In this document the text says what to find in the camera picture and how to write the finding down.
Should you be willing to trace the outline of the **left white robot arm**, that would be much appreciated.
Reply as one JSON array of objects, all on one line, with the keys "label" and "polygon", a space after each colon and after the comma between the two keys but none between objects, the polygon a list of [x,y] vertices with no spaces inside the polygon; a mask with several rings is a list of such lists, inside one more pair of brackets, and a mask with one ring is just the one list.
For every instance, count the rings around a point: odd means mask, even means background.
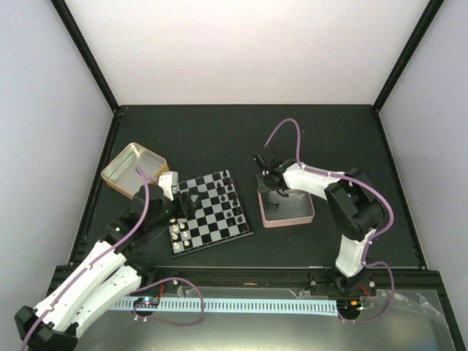
[{"label": "left white robot arm", "polygon": [[43,301],[16,313],[20,348],[73,350],[87,328],[121,298],[165,284],[168,280],[157,280],[154,262],[141,249],[156,229],[192,219],[196,196],[173,186],[142,185],[83,262]]}]

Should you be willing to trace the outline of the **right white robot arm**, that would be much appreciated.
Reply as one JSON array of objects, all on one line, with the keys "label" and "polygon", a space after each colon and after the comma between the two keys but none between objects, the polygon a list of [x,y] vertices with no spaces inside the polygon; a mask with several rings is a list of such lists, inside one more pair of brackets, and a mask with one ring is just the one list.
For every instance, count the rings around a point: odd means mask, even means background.
[{"label": "right white robot arm", "polygon": [[389,202],[371,185],[359,169],[333,172],[310,167],[295,159],[282,160],[270,146],[262,147],[253,160],[260,169],[257,188],[261,193],[295,190],[328,202],[333,220],[341,233],[339,253],[332,277],[335,291],[348,295],[359,285],[366,255],[377,230],[393,210]]}]

